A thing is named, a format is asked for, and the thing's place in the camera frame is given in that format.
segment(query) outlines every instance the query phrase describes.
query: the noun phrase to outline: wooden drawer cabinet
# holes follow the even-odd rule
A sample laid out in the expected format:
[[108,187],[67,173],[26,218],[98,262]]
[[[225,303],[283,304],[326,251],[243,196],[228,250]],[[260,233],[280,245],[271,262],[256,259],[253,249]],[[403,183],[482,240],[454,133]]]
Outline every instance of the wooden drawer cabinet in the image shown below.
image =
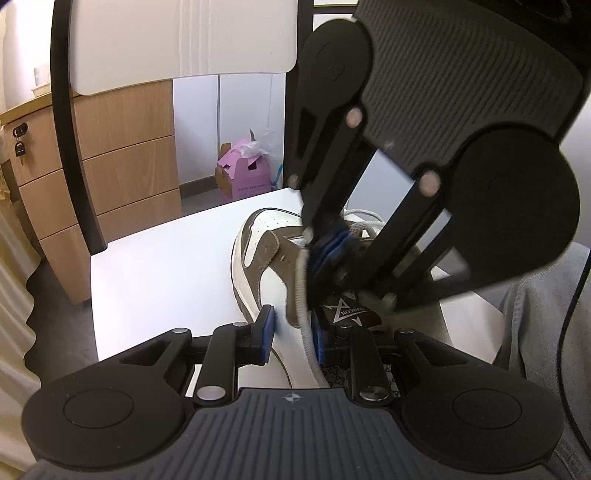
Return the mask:
[[23,185],[20,192],[39,240],[77,223],[63,170]]
[[181,197],[177,190],[161,193],[99,215],[100,230],[112,242],[181,216]]
[[78,224],[41,240],[41,248],[72,303],[90,298],[90,254]]
[[[172,81],[73,100],[86,186],[106,242],[181,215]],[[74,303],[90,298],[90,253],[59,156],[50,98],[0,115],[22,203],[47,260]],[[22,122],[24,164],[12,129]]]
[[172,80],[75,98],[82,159],[173,135],[172,98]]
[[84,161],[97,215],[178,188],[174,136]]
[[[12,136],[12,130],[23,122],[26,122],[28,126],[27,133],[21,137],[27,153],[22,156],[21,163],[21,159],[17,158],[16,153],[14,153],[14,145],[17,141]],[[10,156],[14,177],[19,186],[61,168],[51,107],[46,107],[10,122],[4,127],[4,140]]]

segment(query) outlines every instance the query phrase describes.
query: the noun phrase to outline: white shoelace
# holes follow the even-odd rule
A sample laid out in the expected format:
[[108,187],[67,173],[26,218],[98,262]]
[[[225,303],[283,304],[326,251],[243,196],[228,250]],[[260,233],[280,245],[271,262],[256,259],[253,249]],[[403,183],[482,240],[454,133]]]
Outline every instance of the white shoelace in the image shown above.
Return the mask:
[[[370,238],[375,238],[377,233],[375,228],[381,229],[385,222],[384,220],[374,212],[362,209],[343,210],[343,216],[351,214],[368,215],[376,220],[360,221],[355,222],[349,227],[349,233],[351,235],[357,235],[363,231],[367,232]],[[316,358],[316,350],[314,348],[314,340],[312,337],[312,327],[310,324],[310,314],[308,312],[308,303],[306,300],[306,268],[308,264],[308,250],[302,248],[298,254],[297,261],[295,263],[295,313],[297,316],[298,324],[300,325],[301,337],[304,345],[304,351],[306,358],[308,359],[308,365],[314,375],[314,378],[318,382],[320,388],[329,388],[330,385],[327,382],[318,359]]]
[[382,217],[380,217],[375,212],[371,212],[370,210],[363,210],[361,208],[343,210],[343,217],[346,217],[347,215],[367,215],[375,218],[375,220],[362,220],[351,225],[349,227],[349,233],[352,236],[367,232],[370,238],[376,238],[378,236],[379,230],[381,230],[386,224]]

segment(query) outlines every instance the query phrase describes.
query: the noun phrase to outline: lock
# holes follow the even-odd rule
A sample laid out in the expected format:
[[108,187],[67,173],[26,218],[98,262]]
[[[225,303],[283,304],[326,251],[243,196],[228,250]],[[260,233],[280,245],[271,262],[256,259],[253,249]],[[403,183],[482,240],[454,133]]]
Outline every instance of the lock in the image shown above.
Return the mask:
[[27,133],[27,130],[29,130],[29,126],[25,122],[23,122],[12,129],[12,136],[14,138],[22,137],[24,134]]

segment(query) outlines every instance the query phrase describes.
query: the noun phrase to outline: pink box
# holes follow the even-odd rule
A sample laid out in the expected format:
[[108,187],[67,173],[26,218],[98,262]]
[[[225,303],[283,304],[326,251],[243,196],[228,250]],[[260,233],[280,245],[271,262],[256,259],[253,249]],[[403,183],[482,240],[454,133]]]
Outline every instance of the pink box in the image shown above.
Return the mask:
[[241,200],[271,191],[271,170],[261,156],[243,158],[238,147],[250,140],[240,140],[231,148],[223,144],[216,164],[216,182],[230,201]]

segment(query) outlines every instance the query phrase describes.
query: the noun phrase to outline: gray pants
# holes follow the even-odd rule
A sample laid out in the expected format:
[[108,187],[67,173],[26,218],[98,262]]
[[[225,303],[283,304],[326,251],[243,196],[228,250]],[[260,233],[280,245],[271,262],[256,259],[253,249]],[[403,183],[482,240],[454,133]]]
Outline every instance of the gray pants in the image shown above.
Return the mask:
[[[556,262],[517,281],[501,306],[505,339],[495,364],[546,387],[557,397],[558,337],[588,253],[588,248],[571,244]],[[574,310],[562,357],[566,397],[579,429],[591,445],[590,311],[591,278]],[[561,479],[591,479],[591,460],[566,420],[549,466]]]

